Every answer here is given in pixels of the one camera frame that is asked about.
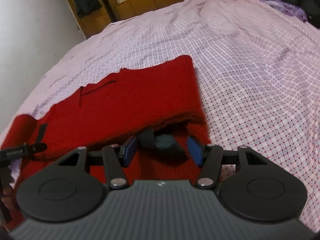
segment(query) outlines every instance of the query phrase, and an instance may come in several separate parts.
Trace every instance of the red blanket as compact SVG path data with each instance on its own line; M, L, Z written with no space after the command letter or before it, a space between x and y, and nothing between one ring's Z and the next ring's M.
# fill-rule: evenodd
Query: red blanket
M2 148L24 142L33 144L39 126L44 123L47 127L42 142L48 149L36 154L36 161L23 161L16 188L50 161L78 146L98 148L108 143L121 143L149 126L160 130L173 125L173 134L184 149L189 134L209 143L189 56L151 68L121 69L97 84L79 88L40 120L29 115L18 116ZM190 158L170 159L146 151L139 151L124 171L130 182L134 179L194 180L199 173ZM91 174L104 182L101 167L92 167Z

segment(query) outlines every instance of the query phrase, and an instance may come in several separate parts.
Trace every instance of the metal screw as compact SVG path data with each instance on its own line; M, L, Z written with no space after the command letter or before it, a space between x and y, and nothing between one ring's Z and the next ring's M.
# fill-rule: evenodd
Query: metal screw
M203 187L210 186L213 184L213 180L210 178L201 178L198 180L198 184Z
M110 181L110 183L116 187L116 186L123 186L124 184L127 183L127 181L123 178L114 178Z

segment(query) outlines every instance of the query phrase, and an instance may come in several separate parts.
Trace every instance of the bed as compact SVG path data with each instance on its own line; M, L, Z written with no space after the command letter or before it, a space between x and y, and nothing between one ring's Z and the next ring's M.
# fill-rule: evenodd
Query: bed
M112 23L75 46L16 115L40 119L79 87L123 67L190 55L212 143L249 145L299 178L308 190L300 220L319 231L319 52L319 30L257 0L185 0ZM16 179L19 162L11 168ZM226 166L221 176L232 172Z

